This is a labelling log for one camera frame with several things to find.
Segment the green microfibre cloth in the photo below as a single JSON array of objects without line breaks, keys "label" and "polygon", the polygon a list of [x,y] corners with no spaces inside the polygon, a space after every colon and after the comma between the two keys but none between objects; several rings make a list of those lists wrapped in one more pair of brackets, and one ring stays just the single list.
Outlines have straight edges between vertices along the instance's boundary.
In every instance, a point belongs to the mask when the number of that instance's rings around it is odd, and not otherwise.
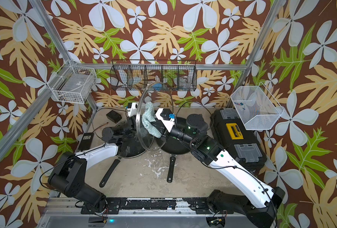
[{"label": "green microfibre cloth", "polygon": [[145,104],[145,112],[142,115],[142,124],[149,134],[156,138],[161,138],[162,133],[152,125],[152,122],[156,122],[156,120],[153,103],[149,101]]}]

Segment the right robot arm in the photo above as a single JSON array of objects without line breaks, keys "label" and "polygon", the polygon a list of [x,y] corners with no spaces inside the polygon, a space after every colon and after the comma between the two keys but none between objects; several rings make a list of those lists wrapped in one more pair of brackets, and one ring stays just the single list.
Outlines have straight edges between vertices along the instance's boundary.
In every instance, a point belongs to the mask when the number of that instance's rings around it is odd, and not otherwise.
[{"label": "right robot arm", "polygon": [[208,136],[209,125],[201,114],[176,118],[166,108],[147,108],[142,123],[158,139],[158,144],[170,154],[191,153],[205,167],[217,170],[233,183],[241,196],[214,190],[207,198],[209,209],[214,212],[240,213],[258,228],[270,228],[277,223],[277,211],[285,192],[260,181],[220,143]]}]

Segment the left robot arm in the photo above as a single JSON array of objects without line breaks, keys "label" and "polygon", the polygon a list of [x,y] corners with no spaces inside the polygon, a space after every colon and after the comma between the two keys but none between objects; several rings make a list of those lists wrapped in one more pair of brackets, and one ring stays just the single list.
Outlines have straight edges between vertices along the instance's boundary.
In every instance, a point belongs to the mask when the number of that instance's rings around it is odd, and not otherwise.
[{"label": "left robot arm", "polygon": [[139,156],[145,150],[136,138],[136,113],[138,104],[127,106],[127,120],[102,131],[104,144],[81,154],[68,153],[52,170],[48,184],[62,194],[82,201],[93,213],[106,210],[106,196],[85,183],[86,171],[94,165],[117,156],[100,182],[103,187],[121,158]]}]

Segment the small black box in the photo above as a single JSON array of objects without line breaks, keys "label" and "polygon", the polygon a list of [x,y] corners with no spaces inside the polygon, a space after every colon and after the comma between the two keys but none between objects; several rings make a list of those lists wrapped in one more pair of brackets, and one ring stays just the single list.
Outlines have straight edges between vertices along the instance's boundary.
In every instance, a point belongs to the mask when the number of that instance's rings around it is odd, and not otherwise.
[{"label": "small black box", "polygon": [[110,112],[108,112],[106,114],[106,117],[115,124],[117,124],[118,122],[122,120],[122,116],[114,110],[111,110]]}]

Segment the black power adapter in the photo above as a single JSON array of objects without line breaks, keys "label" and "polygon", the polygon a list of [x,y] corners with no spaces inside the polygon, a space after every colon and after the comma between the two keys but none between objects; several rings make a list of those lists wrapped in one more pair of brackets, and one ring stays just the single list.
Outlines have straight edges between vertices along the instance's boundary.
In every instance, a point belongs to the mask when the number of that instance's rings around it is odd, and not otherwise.
[{"label": "black power adapter", "polygon": [[84,133],[79,143],[78,151],[87,151],[91,148],[94,133]]}]

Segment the right black frying pan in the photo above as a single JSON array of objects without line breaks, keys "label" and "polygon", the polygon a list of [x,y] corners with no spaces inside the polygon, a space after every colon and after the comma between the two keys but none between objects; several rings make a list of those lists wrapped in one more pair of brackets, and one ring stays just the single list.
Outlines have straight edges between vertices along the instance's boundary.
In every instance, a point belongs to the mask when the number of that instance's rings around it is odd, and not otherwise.
[{"label": "right black frying pan", "polygon": [[170,154],[167,182],[172,183],[174,176],[174,167],[177,155],[183,155],[190,152],[187,143],[174,139],[173,137],[156,138],[156,143],[163,151]]}]

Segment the black frying pan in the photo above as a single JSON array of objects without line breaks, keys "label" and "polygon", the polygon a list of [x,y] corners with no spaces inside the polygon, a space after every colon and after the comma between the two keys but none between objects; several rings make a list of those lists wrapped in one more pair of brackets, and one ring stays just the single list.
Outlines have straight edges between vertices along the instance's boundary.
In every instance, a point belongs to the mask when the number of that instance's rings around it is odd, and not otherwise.
[{"label": "black frying pan", "polygon": [[167,182],[172,183],[174,176],[174,167],[177,155],[183,155],[190,152],[187,143],[174,139],[173,137],[156,138],[156,143],[163,151],[170,154]]},{"label": "black frying pan", "polygon": [[116,169],[116,167],[117,167],[117,166],[119,165],[119,163],[121,162],[121,159],[122,159],[122,157],[119,157],[119,156],[118,156],[118,157],[113,161],[113,163],[111,164],[110,168],[109,168],[108,171],[105,173],[105,175],[103,176],[102,180],[101,180],[100,183],[99,183],[99,187],[100,187],[100,188],[103,188],[103,187],[107,184],[107,182],[108,182],[110,176],[113,174],[114,170]]}]

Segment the black tool case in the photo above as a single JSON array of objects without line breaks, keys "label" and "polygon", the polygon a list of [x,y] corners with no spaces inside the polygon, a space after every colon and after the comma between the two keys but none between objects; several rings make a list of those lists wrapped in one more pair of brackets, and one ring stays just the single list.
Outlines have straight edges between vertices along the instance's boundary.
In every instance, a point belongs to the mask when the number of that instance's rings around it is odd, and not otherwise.
[{"label": "black tool case", "polygon": [[226,108],[210,117],[213,138],[245,169],[258,174],[267,157],[252,131],[246,130],[237,111]]}]

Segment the left black frying pan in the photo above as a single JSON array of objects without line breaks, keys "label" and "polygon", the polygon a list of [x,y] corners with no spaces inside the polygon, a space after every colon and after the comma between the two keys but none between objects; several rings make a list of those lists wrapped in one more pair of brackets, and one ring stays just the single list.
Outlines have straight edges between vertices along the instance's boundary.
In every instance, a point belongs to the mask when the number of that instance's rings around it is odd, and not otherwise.
[{"label": "left black frying pan", "polygon": [[100,183],[99,183],[99,187],[100,187],[100,188],[103,188],[103,187],[107,184],[107,182],[108,182],[110,176],[113,174],[114,170],[116,169],[116,167],[117,167],[117,166],[119,165],[119,163],[121,162],[121,159],[122,159],[122,157],[119,157],[119,156],[118,156],[118,157],[113,161],[113,163],[111,164],[110,168],[109,168],[108,171],[105,173],[105,175],[103,176],[102,180],[101,180]]}]

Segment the blue object in basket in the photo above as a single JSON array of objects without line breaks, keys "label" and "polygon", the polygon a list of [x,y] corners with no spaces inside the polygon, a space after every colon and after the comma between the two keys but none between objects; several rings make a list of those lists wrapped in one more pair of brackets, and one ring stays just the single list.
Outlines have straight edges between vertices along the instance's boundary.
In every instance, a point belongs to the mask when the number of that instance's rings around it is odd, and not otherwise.
[{"label": "blue object in basket", "polygon": [[162,90],[163,84],[161,82],[157,82],[156,84],[151,86],[151,90],[155,92],[159,92]]}]

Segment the white mesh basket right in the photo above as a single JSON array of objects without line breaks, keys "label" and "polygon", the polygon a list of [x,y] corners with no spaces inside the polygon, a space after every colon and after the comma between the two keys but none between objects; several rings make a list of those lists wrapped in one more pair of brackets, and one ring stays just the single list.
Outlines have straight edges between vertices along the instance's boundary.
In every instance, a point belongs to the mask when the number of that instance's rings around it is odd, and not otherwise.
[{"label": "white mesh basket right", "polygon": [[266,87],[240,86],[232,93],[231,101],[248,131],[271,130],[284,113]]}]

